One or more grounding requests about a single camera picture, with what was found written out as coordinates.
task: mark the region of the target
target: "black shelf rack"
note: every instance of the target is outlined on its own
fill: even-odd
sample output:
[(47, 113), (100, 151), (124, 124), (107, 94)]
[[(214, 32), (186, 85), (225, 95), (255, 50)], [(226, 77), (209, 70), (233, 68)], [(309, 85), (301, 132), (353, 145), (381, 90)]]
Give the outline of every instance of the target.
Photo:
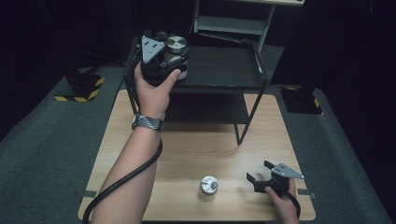
[[(237, 144), (241, 145), (268, 83), (260, 72), (259, 67), (262, 71), (265, 69), (256, 49), (254, 42), (244, 49), (190, 47), (187, 76), (171, 91), (166, 121), (232, 124)], [(133, 111), (137, 113), (138, 99), (131, 65), (134, 51), (135, 48), (125, 66), (124, 81)], [(244, 97), (247, 91), (257, 94), (250, 113)], [(242, 134), (238, 124), (245, 124)]]

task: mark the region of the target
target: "dark background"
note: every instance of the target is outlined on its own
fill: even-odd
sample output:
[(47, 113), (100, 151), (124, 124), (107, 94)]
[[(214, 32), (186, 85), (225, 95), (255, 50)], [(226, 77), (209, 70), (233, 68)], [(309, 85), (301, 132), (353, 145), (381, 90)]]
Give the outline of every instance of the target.
[[(247, 19), (261, 19), (267, 9), (224, 1), (201, 7), (203, 14)], [(8, 0), (0, 10), (3, 139), (67, 73), (122, 64), (142, 29), (188, 36), (193, 1)], [(265, 42), (285, 46), (273, 85), (324, 91), (394, 221), (395, 11), (395, 0), (306, 0), (303, 9), (276, 9)]]

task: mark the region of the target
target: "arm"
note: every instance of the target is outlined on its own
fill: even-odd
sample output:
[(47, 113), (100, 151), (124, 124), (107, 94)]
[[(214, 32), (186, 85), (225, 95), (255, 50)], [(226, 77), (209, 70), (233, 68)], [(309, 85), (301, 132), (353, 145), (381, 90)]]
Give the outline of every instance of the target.
[[(134, 77), (142, 115), (154, 119), (165, 118), (169, 92), (179, 75), (180, 71), (175, 70), (161, 86), (155, 88), (142, 78), (140, 64), (136, 67)], [(160, 138), (161, 134), (154, 130), (136, 127), (111, 168), (101, 191), (148, 161), (155, 154)], [(102, 200), (93, 210), (92, 223), (141, 223), (149, 204), (155, 170), (156, 162)]]
[[(289, 178), (289, 183), (289, 193), (293, 197), (296, 197), (294, 179)], [(299, 223), (299, 220), (297, 218), (297, 209), (288, 196), (283, 196), (279, 198), (270, 187), (266, 187), (265, 192), (273, 201), (276, 213), (279, 215), (280, 221), (283, 224)]]

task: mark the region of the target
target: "gray carpet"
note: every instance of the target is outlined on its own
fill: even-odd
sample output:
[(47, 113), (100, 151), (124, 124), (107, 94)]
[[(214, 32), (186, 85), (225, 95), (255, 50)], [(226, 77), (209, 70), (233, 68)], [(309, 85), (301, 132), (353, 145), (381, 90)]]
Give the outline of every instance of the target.
[[(265, 46), (263, 52), (270, 77), (282, 48)], [(0, 143), (1, 224), (80, 222), (81, 193), (123, 68), (108, 65), (96, 74), (105, 82), (92, 102), (55, 101), (61, 80)], [(266, 93), (279, 103), (305, 183), (317, 196), (317, 218), (310, 223), (391, 223), (323, 92), (314, 92), (324, 111), (319, 116), (289, 114), (276, 86)]]

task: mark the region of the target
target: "hand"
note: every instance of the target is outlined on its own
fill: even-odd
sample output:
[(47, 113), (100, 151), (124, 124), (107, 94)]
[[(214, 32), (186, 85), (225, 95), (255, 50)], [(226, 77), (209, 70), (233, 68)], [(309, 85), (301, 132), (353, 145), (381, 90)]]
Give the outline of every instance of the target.
[(180, 70), (176, 69), (158, 87), (149, 85), (142, 77), (140, 64), (134, 70), (137, 98), (139, 99), (140, 113), (154, 119), (164, 119), (165, 111), (169, 105), (169, 93), (180, 75)]
[[(289, 178), (289, 184), (289, 193), (295, 198), (296, 193), (293, 178)], [(284, 195), (279, 198), (274, 190), (270, 187), (266, 187), (265, 192), (274, 203), (276, 213), (279, 215), (280, 220), (283, 224), (299, 223), (297, 218), (297, 209), (288, 196)]]

